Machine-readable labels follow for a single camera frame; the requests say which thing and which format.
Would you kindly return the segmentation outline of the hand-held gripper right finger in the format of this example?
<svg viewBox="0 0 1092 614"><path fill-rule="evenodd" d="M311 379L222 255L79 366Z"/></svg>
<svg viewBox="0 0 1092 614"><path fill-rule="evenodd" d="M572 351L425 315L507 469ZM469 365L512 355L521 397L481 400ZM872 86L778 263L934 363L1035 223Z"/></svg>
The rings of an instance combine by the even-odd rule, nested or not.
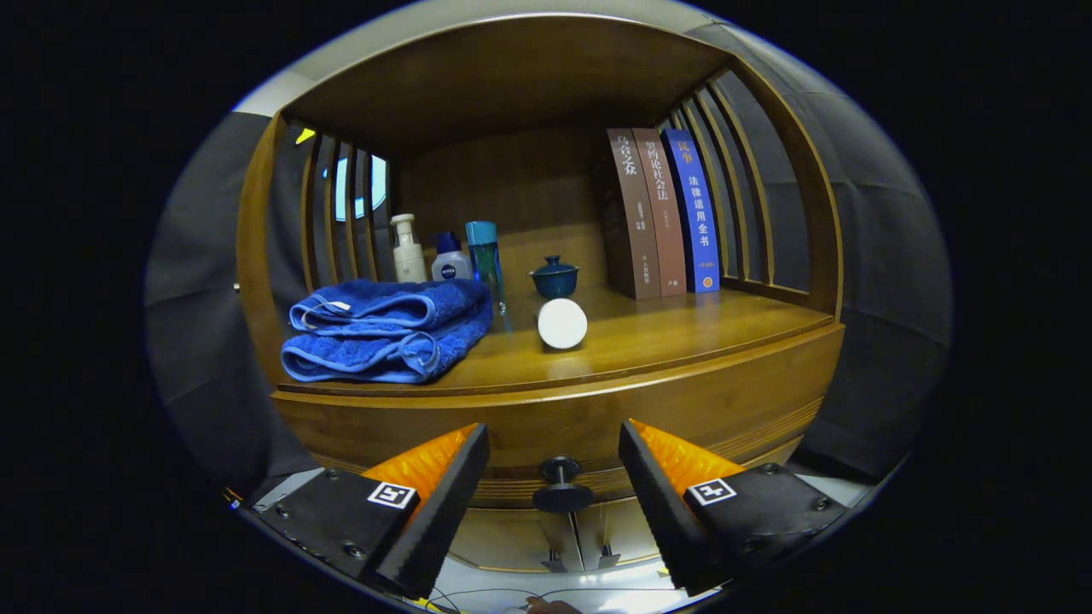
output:
<svg viewBox="0 0 1092 614"><path fill-rule="evenodd" d="M618 454L670 582L689 595L765 576L847 513L781 464L741 467L639 420Z"/></svg>

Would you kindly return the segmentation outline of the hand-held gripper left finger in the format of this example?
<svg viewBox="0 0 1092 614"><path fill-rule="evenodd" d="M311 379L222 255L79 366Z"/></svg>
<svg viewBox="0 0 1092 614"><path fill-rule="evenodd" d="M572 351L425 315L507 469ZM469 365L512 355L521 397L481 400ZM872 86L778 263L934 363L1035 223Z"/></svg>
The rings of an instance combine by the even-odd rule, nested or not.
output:
<svg viewBox="0 0 1092 614"><path fill-rule="evenodd" d="M363 473L318 467L256 501L295 547L355 582L429 597L489 459L484 424L422 442Z"/></svg>

